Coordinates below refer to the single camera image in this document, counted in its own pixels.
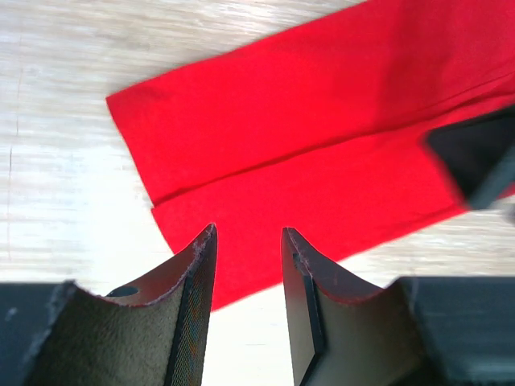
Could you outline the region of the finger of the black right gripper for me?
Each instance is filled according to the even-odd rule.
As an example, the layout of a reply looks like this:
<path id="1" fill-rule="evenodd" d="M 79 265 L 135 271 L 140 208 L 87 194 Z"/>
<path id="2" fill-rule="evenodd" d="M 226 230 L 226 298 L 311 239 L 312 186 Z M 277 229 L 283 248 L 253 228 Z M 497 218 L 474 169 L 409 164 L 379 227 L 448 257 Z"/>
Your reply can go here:
<path id="1" fill-rule="evenodd" d="M 432 130 L 426 143 L 462 200 L 484 210 L 514 187 L 514 107 Z"/>

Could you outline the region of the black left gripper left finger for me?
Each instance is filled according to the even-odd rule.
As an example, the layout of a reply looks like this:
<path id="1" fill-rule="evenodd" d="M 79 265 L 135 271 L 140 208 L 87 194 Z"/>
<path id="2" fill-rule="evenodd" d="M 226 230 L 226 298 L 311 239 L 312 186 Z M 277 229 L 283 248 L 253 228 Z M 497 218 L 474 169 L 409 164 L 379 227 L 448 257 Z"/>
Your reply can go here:
<path id="1" fill-rule="evenodd" d="M 216 226 L 108 296 L 58 285 L 29 349 L 25 385 L 199 385 L 217 256 Z"/>

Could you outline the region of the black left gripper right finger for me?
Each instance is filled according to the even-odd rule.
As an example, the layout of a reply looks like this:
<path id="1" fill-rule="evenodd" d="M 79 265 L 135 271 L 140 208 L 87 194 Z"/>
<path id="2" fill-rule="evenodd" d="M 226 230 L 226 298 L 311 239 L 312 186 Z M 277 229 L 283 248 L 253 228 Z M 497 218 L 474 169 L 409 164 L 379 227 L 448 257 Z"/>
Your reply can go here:
<path id="1" fill-rule="evenodd" d="M 282 276 L 296 385 L 444 385 L 402 286 L 382 289 L 284 228 Z"/>

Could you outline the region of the red t shirt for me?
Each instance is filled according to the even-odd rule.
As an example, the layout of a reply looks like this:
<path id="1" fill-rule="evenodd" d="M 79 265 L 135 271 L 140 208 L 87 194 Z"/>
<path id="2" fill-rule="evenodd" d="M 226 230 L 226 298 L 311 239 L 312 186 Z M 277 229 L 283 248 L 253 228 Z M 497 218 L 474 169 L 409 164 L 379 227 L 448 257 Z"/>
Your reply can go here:
<path id="1" fill-rule="evenodd" d="M 281 281 L 285 227 L 342 260 L 467 210 L 426 140 L 514 107 L 514 4 L 367 1 L 106 103 L 171 249 L 217 226 L 221 308 Z"/>

